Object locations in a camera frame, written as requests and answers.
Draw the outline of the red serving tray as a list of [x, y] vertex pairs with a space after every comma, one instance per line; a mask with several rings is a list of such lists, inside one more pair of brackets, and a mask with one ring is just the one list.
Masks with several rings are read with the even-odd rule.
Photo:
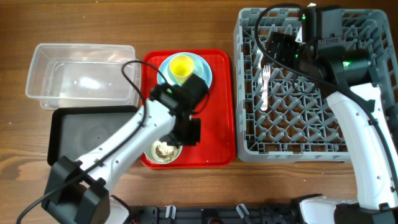
[[206, 105], [204, 102], [199, 104], [205, 109], [195, 116], [201, 119], [201, 139], [196, 146], [184, 146], [176, 160], [169, 164], [154, 164], [142, 155], [141, 162], [151, 169], [223, 167], [236, 156], [230, 59], [219, 49], [190, 52], [208, 62], [212, 72], [210, 99]]

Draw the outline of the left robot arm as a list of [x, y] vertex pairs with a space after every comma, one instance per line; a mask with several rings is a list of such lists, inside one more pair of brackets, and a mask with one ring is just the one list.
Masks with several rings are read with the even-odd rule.
[[194, 146], [200, 141], [195, 107], [206, 85], [156, 85], [134, 116], [110, 138], [76, 161], [52, 166], [41, 207], [59, 223], [126, 223], [130, 211], [110, 196], [120, 177], [153, 143]]

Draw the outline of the white plastic spoon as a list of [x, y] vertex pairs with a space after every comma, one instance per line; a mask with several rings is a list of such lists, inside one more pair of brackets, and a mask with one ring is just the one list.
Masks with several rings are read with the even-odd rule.
[[258, 85], [263, 85], [263, 79], [262, 79], [263, 67], [261, 65], [263, 56], [264, 56], [263, 53], [259, 49], [257, 49], [254, 63], [256, 64], [255, 77], [257, 78]]

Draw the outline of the yellow plastic cup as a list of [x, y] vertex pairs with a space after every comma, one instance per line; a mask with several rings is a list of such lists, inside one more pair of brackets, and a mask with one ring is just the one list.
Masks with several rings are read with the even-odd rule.
[[169, 63], [169, 69], [178, 84], [183, 84], [193, 73], [194, 61], [188, 55], [173, 56]]

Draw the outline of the black tray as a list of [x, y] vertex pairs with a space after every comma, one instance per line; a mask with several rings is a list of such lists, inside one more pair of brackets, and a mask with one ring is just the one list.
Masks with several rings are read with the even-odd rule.
[[136, 113], [135, 106], [59, 108], [53, 112], [47, 163], [71, 161], [98, 147]]

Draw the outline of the clear plastic bin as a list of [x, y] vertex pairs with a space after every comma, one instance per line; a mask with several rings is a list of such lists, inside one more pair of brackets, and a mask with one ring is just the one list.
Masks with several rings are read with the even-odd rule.
[[131, 86], [141, 85], [141, 66], [130, 45], [39, 44], [27, 77], [25, 94], [43, 109], [137, 106]]

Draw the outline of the light blue small bowl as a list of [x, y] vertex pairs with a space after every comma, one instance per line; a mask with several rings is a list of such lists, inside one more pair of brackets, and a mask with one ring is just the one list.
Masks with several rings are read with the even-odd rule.
[[171, 57], [169, 73], [178, 84], [183, 84], [192, 75], [201, 77], [203, 75], [203, 64], [201, 60], [193, 54], [178, 54]]

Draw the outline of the food scraps and rice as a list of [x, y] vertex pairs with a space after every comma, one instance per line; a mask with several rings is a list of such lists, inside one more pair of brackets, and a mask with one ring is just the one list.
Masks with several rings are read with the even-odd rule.
[[158, 163], [167, 163], [174, 160], [179, 154], [179, 148], [168, 146], [166, 142], [156, 141], [153, 143], [150, 152]]

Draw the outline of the grey dishwasher rack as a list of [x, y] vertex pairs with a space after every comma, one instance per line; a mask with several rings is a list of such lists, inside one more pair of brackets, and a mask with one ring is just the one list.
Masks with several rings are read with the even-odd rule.
[[[294, 9], [274, 9], [260, 18], [259, 8], [240, 10], [234, 28], [236, 127], [238, 156], [245, 162], [349, 162], [343, 134], [319, 89], [305, 78], [272, 66], [268, 109], [261, 111], [262, 85], [257, 84], [254, 34], [262, 42], [272, 32], [296, 35]], [[345, 9], [343, 33], [347, 48], [366, 49], [376, 67], [382, 108], [389, 130], [397, 136], [397, 57], [389, 22], [378, 9]]]

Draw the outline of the light blue plate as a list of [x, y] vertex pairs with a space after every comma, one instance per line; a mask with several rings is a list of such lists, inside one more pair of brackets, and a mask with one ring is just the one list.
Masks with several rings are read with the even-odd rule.
[[194, 54], [194, 53], [190, 53], [190, 52], [180, 52], [180, 53], [173, 54], [173, 55], [167, 57], [161, 63], [161, 65], [159, 67], [159, 71], [162, 72], [162, 74], [166, 78], [167, 82], [171, 85], [178, 85], [178, 83], [175, 81], [175, 79], [169, 69], [169, 63], [173, 56], [180, 55], [180, 54], [188, 55], [194, 61], [195, 68], [194, 68], [193, 74], [196, 74], [197, 76], [202, 78], [205, 81], [205, 83], [207, 84], [208, 88], [210, 88], [210, 86], [212, 84], [212, 80], [213, 80], [213, 74], [212, 74], [210, 65], [203, 57], [201, 57], [197, 54]]

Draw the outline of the green bowl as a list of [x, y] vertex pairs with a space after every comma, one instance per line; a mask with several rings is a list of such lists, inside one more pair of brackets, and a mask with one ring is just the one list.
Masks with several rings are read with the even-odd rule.
[[183, 146], [169, 146], [166, 142], [155, 141], [144, 154], [154, 164], [169, 164], [181, 154]]

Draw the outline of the white plastic fork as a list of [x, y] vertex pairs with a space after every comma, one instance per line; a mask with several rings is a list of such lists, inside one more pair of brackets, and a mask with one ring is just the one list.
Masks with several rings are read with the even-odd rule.
[[271, 77], [271, 66], [266, 64], [262, 71], [262, 105], [260, 107], [261, 111], [266, 111], [268, 109], [268, 83]]

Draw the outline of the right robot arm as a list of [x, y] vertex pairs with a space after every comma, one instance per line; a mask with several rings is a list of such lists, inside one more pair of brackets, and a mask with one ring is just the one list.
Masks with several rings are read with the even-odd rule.
[[275, 64], [315, 82], [343, 133], [357, 185], [355, 202], [322, 195], [298, 203], [304, 223], [396, 223], [397, 151], [382, 108], [377, 71], [364, 49], [341, 35], [310, 39], [273, 32], [261, 45]]

